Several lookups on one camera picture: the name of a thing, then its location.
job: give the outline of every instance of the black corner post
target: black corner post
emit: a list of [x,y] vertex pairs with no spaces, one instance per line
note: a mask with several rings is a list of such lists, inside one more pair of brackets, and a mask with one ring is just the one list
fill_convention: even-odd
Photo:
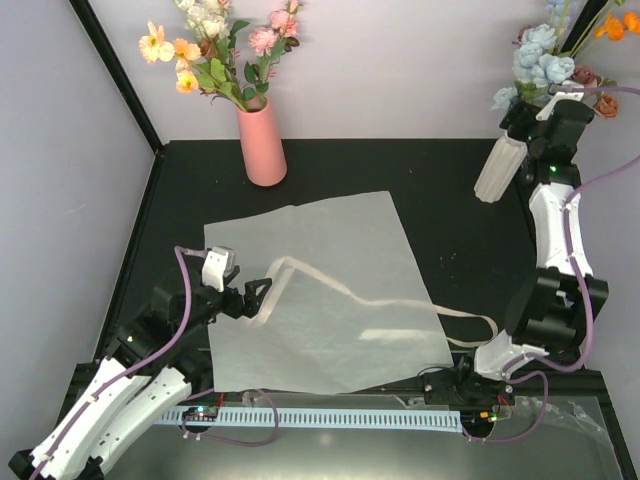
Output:
[[98,17],[96,17],[93,8],[91,8],[89,0],[69,0],[69,3],[75,10],[93,45],[96,47],[100,58],[102,58],[104,65],[111,74],[111,78],[113,78],[113,81],[116,83],[133,117],[136,119],[136,122],[138,122],[142,133],[147,139],[147,142],[149,142],[151,150],[153,150],[156,155],[161,153],[164,150],[164,146],[160,141],[160,137],[158,137],[155,128],[153,128],[153,124],[147,112],[145,112],[133,85],[131,85],[129,77],[127,77],[115,50],[111,46],[107,34],[102,29]]
[[562,46],[563,52],[568,52],[576,46],[576,43],[578,43],[578,40],[580,40],[580,37],[585,32],[591,21],[596,17],[596,15],[598,15],[600,10],[604,8],[608,1],[609,0],[587,0],[578,20],[576,20],[573,29],[567,37],[567,41],[564,42],[564,45]]

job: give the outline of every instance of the gray paper sheet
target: gray paper sheet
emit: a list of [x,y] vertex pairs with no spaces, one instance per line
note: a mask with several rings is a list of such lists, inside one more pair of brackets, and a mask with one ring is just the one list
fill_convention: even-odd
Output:
[[209,327],[218,391],[353,392],[451,365],[444,332],[388,192],[205,226],[233,248],[234,286],[271,277],[258,316]]

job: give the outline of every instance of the white perforated rail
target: white perforated rail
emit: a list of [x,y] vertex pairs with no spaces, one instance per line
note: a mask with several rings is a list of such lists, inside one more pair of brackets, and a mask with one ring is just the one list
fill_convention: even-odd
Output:
[[[173,407],[156,425],[181,425],[188,407]],[[378,430],[435,430],[461,433],[460,414],[447,411],[342,410],[279,408],[283,428],[350,428]],[[194,420],[187,425],[217,427],[272,427],[270,408],[222,407],[215,421]]]

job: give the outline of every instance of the white wall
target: white wall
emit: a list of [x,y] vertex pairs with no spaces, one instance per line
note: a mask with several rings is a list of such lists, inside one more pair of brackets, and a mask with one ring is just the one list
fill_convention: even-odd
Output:
[[0,478],[91,359],[152,155],[67,0],[0,3]]
[[[640,0],[625,10],[640,13]],[[640,88],[640,36],[605,42],[587,61],[621,85]],[[596,118],[580,142],[576,163],[582,181],[609,172],[640,155],[640,98],[616,95],[620,116]],[[587,256],[598,278],[609,282],[610,296],[596,322],[589,362],[602,370],[636,470],[640,471],[640,167],[588,190],[580,210]]]
[[[91,3],[163,142],[237,138],[230,104],[178,94],[174,66],[140,56],[150,19],[168,38],[189,38],[171,0]],[[500,115],[489,108],[513,82],[511,41],[548,18],[544,0],[304,3],[302,46],[271,82],[284,138],[496,137]],[[234,17],[261,24],[284,4],[232,0]],[[246,39],[238,45],[248,49]]]

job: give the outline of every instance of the black table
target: black table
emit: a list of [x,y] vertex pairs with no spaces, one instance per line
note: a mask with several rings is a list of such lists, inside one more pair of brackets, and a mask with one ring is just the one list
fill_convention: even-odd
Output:
[[[287,178],[265,189],[246,178],[237,141],[171,142],[154,164],[96,358],[102,356],[117,319],[134,315],[150,298],[153,285],[176,266],[173,247],[204,246],[205,224],[385,190],[392,195],[433,302],[489,315],[503,326],[511,296],[535,267],[535,252],[528,212],[514,185],[495,204],[474,195],[493,143],[285,141]],[[455,338],[490,335],[477,319],[441,321]],[[558,394],[598,398],[625,478],[637,478],[600,375],[552,379],[552,389],[554,383],[565,389]]]

